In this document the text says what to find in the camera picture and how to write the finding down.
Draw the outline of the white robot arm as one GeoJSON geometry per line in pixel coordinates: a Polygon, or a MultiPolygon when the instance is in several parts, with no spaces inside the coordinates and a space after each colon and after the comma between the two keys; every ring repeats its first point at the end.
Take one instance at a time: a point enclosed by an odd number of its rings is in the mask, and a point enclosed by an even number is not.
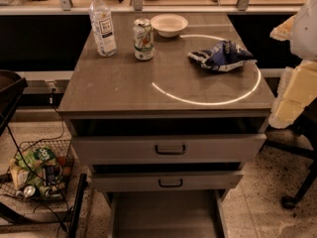
{"type": "Polygon", "coordinates": [[[286,67],[281,74],[268,123],[283,129],[291,125],[317,97],[317,0],[308,0],[299,11],[270,36],[290,41],[290,51],[301,58],[296,68],[286,67]]]}

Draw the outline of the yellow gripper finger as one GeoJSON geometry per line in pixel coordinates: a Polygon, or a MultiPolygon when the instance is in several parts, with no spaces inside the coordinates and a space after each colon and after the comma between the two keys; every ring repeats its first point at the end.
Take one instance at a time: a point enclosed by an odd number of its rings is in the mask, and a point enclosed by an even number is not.
{"type": "Polygon", "coordinates": [[[303,60],[296,68],[287,67],[281,77],[268,124],[284,129],[317,97],[317,61],[303,60]]]}
{"type": "Polygon", "coordinates": [[[291,30],[293,26],[295,16],[289,17],[283,23],[275,27],[269,34],[269,36],[278,41],[290,41],[291,30]]]}

